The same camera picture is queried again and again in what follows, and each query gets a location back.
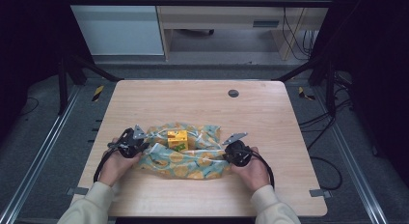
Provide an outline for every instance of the hand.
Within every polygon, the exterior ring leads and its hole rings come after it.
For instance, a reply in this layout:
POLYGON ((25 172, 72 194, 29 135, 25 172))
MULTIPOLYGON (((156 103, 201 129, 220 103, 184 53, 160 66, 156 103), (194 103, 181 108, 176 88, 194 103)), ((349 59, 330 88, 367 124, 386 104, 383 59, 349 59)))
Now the hand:
MULTIPOLYGON (((257 147, 251 148, 254 152, 258 153, 257 147)), ((270 184, 270 178, 267 173, 265 165, 257 158, 253 157, 250 162, 244 167, 232 166, 232 171, 243 180, 243 182, 253 192, 256 192, 259 188, 270 184)))
POLYGON ((104 163, 98 181, 112 187, 140 158, 141 153, 136 154, 133 158, 125 158, 120 152, 113 152, 104 163))

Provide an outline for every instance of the black curtain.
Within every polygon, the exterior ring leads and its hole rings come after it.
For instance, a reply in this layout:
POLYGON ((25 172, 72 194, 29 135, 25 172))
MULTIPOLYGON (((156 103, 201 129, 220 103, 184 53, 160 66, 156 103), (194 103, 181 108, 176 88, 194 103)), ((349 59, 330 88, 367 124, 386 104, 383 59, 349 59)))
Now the black curtain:
MULTIPOLYGON (((0 0, 0 141, 24 106, 28 88, 57 74, 63 56, 94 63, 70 6, 44 1, 0 0)), ((85 78, 73 64, 69 75, 85 78)))
MULTIPOLYGON (((409 0, 362 0, 345 26, 351 8, 330 9, 313 57, 328 51, 336 70, 352 77, 351 96, 376 154, 387 157, 409 186, 409 0)), ((325 65, 312 75, 322 79, 325 65)))

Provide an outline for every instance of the round hole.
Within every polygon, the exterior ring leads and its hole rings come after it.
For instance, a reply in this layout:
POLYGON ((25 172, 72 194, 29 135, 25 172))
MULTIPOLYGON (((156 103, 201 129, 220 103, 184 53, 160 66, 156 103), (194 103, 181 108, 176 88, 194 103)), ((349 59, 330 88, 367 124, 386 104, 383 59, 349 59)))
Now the round hole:
POLYGON ((232 98, 238 97, 238 91, 236 90, 229 90, 229 96, 232 98))

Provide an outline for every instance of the white cabinet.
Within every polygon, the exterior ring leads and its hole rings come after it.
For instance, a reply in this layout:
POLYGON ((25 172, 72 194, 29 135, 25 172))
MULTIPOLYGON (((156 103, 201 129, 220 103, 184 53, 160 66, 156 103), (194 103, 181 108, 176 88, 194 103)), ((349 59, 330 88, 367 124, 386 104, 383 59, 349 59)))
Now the white cabinet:
POLYGON ((71 6, 91 54, 163 55, 154 6, 71 6))
POLYGON ((279 48, 283 60, 295 44, 293 33, 300 30, 319 30, 327 13, 322 8, 267 7, 169 7, 158 6, 160 27, 163 30, 165 56, 168 58, 174 29, 268 29, 279 48))

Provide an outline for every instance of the desk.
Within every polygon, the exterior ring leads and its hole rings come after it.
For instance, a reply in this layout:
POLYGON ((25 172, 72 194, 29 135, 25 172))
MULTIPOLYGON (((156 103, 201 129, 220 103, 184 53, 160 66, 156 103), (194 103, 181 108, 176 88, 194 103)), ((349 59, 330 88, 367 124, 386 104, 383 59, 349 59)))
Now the desk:
POLYGON ((270 30, 282 60, 291 54, 300 30, 319 30, 328 11, 325 8, 182 7, 157 6, 159 28, 166 59, 169 59, 174 29, 265 29, 270 30), (255 21, 265 22, 257 26, 255 21))
MULTIPOLYGON (((125 80, 120 81, 85 166, 79 187, 90 188, 107 143, 126 128, 171 122, 218 125, 221 140, 248 132, 242 140, 259 147, 272 168, 278 197, 298 215, 327 212, 286 87, 278 81, 125 80), (237 90, 231 98, 228 91, 237 90)), ((111 216, 255 216, 251 192, 235 174, 209 181, 165 179, 132 169, 114 186, 111 216)))

